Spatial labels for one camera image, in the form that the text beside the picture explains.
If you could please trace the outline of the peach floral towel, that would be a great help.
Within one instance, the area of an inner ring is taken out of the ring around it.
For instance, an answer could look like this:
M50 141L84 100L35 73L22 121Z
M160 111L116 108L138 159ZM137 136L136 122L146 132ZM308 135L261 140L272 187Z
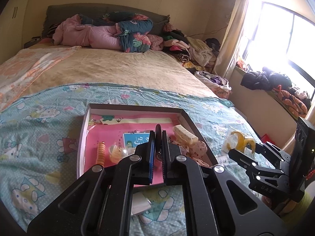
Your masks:
M42 73L78 51L80 46L23 49L1 64L1 110L11 105Z

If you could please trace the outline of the cream curtain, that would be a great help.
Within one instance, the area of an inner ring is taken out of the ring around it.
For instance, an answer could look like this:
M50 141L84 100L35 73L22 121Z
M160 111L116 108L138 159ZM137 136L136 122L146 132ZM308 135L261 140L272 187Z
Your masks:
M233 59L241 38L248 4L249 0L235 0L230 21L214 66L215 74L226 79L231 77L235 68Z

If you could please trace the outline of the dark clothes on windowsill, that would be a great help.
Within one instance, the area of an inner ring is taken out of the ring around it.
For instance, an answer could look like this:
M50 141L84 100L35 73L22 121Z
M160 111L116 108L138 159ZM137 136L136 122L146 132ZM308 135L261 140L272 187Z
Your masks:
M294 87L288 76L271 71L266 67L262 71L245 73L241 86L250 90L268 92L294 118L305 118L311 108L311 99L306 91Z

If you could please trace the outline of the maroon hair comb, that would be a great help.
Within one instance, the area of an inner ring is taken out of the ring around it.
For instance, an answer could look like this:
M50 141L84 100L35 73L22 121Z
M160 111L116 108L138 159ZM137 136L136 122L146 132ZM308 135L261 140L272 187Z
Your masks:
M161 151L161 146L162 146L162 129L161 125L157 124L155 127L155 157L157 160L162 161L162 151Z

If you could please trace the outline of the dark floral quilt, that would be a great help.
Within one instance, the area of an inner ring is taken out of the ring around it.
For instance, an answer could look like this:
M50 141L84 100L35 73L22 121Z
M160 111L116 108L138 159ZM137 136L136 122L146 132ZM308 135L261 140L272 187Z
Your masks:
M144 53L149 50L151 41L147 34L153 28L153 21L139 13L109 12L101 18L92 19L80 14L81 24L95 27L113 26L114 37L119 40L126 53Z

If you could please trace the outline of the dark shallow cardboard box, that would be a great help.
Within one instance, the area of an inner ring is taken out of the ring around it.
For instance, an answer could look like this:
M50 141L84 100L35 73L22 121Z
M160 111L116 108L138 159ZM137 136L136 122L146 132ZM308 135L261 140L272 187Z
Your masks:
M135 148L148 142L150 131L160 125L169 137L174 137L173 127L182 125L205 142L202 128L180 108L149 107L119 104L88 105L80 133L76 176L81 177L97 158L99 142L105 143L106 167L118 163L119 158L134 153Z

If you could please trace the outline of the pile of clothes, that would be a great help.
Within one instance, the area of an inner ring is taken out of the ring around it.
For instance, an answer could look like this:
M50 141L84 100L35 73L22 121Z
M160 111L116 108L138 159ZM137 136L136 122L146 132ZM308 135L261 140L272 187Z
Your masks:
M173 56L186 69L212 73L220 52L221 44L216 38L204 41L186 36L171 23L162 31L163 51Z

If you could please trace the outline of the cream claw hair clip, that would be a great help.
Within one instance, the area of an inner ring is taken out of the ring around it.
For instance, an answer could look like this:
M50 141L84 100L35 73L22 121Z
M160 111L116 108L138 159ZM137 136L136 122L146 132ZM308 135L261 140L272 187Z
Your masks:
M173 132L177 139L181 139L189 146L191 146L192 144L196 143L199 140L197 136L189 132L182 125L174 126Z

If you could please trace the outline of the cream wardrobe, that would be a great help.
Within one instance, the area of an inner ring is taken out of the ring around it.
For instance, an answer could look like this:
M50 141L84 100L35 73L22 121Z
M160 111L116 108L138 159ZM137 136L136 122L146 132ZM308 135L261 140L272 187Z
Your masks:
M28 0L9 0L1 13L1 64L22 49L22 28Z

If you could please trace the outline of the yellow clips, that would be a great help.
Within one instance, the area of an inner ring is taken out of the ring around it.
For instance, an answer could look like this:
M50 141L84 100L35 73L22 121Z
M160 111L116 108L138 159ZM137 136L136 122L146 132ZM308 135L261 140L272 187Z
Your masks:
M232 149L245 155L254 156L256 152L256 141L250 135L246 135L233 127L229 127L221 151L229 153Z

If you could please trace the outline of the white card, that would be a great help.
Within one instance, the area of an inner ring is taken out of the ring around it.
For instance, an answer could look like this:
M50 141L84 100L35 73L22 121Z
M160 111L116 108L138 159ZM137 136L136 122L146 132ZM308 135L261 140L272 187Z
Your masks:
M132 195L131 215L135 216L151 209L151 202L141 193Z

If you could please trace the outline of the grey headboard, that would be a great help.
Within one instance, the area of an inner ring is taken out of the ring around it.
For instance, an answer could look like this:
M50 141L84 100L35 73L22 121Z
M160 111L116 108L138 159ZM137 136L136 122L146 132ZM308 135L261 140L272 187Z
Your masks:
M170 16L163 16L153 12L136 9L128 6L101 4L101 3L73 3L62 5L50 5L47 7L46 18L43 24L42 37L46 37L51 25L62 23L75 14L83 14L90 18L101 18L110 12L131 12L139 13L149 17L153 21L153 28L149 34L160 35L166 23L169 23Z

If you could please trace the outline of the hello kitty teal blanket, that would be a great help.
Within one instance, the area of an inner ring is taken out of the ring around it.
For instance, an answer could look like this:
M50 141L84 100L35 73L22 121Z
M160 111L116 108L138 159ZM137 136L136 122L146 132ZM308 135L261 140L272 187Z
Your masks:
M232 102L109 83L59 86L20 98L1 113L1 201L17 228L26 231L76 180L80 131L91 103L183 109L218 162L249 183L245 171L221 150L229 131L258 140Z

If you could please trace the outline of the pink quilt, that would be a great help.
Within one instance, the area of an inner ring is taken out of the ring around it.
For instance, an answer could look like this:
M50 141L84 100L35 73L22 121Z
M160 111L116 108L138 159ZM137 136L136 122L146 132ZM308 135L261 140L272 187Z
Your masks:
M82 25L79 14L60 23L52 36L54 45L122 50L115 26Z

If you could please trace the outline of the pink polka-dot bow scrunchie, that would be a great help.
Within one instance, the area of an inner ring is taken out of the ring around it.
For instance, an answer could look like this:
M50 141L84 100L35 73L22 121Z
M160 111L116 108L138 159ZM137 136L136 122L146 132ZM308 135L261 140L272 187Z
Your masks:
M186 155L197 162L200 166L209 168L210 165L202 160L202 156L206 154L206 144L200 140L189 144L185 140L171 140L172 144L179 146L183 155Z

